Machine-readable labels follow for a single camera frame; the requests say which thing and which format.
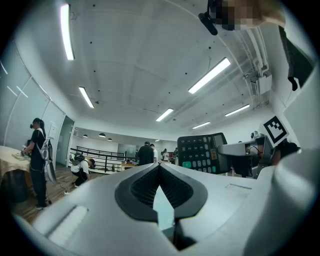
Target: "black railing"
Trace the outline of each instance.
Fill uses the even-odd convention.
[[[95,161],[95,169],[103,170],[104,172],[120,172],[122,170],[122,162],[126,159],[123,153],[96,150],[81,146],[71,148],[70,153],[81,153],[84,156],[93,158]]]

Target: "green button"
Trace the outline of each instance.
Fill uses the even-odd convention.
[[[191,162],[183,162],[183,163],[182,163],[182,166],[183,166],[184,168],[191,168]]]

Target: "floor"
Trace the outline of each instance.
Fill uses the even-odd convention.
[[[47,188],[47,200],[51,200],[52,203],[58,201],[63,198],[63,192],[71,192],[74,189],[74,182],[77,177],[73,176],[70,168],[66,168],[63,166],[56,166],[55,176],[57,183],[53,185],[46,176],[46,188]],[[105,176],[105,174],[99,173],[91,173],[90,178],[95,179],[97,177]],[[11,211],[21,217],[23,217],[27,222],[32,223],[33,220],[41,214],[42,211],[45,210],[37,210],[35,205],[37,203],[35,193],[32,187],[29,189],[29,197],[28,200],[21,203],[16,203],[11,205]]]

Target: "desk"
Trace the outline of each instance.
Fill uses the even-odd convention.
[[[124,171],[125,169],[129,169],[129,168],[137,167],[137,166],[138,166],[137,164],[121,162],[121,171]]]
[[[24,171],[24,179],[26,182],[26,185],[28,187],[32,186],[32,180],[31,180],[31,175],[30,175],[30,160],[25,159],[25,160],[18,160],[12,156],[20,153],[20,150],[7,147],[7,146],[0,146],[0,184],[2,183],[2,177],[8,173],[9,180],[14,180],[14,170],[21,170]]]

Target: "large calculator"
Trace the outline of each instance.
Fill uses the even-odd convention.
[[[182,167],[210,174],[228,173],[231,169],[231,161],[218,154],[218,147],[227,144],[222,132],[180,137],[177,144]]]

